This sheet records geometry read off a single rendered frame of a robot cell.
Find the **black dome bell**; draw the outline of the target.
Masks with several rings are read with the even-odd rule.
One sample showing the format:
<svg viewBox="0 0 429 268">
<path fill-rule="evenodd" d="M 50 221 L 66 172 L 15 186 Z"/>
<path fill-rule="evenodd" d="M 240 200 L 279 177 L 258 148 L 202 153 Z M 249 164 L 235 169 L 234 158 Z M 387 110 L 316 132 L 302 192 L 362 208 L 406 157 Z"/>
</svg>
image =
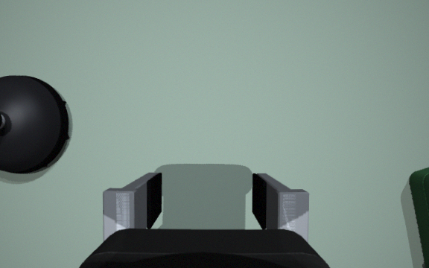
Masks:
<svg viewBox="0 0 429 268">
<path fill-rule="evenodd" d="M 47 167 L 69 139 L 66 102 L 35 77 L 0 77 L 0 170 L 30 173 Z"/>
</svg>

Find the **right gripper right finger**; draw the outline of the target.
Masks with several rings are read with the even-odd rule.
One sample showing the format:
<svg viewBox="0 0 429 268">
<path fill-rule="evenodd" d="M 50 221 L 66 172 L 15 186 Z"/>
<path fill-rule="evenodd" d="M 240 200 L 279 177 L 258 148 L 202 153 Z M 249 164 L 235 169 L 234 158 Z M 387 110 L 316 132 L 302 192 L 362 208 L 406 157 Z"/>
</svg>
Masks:
<svg viewBox="0 0 429 268">
<path fill-rule="evenodd" d="M 309 193 L 266 173 L 252 174 L 252 212 L 262 229 L 286 229 L 308 242 Z"/>
</svg>

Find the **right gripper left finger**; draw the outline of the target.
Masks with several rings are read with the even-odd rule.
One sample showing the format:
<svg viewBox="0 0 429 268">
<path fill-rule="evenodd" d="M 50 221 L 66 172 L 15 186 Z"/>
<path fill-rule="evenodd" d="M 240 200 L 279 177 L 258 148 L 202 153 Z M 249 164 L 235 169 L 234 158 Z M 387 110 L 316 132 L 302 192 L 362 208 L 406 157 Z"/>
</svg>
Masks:
<svg viewBox="0 0 429 268">
<path fill-rule="evenodd" d="M 103 192 L 104 241 L 122 229 L 151 229 L 162 212 L 162 173 L 146 173 Z"/>
</svg>

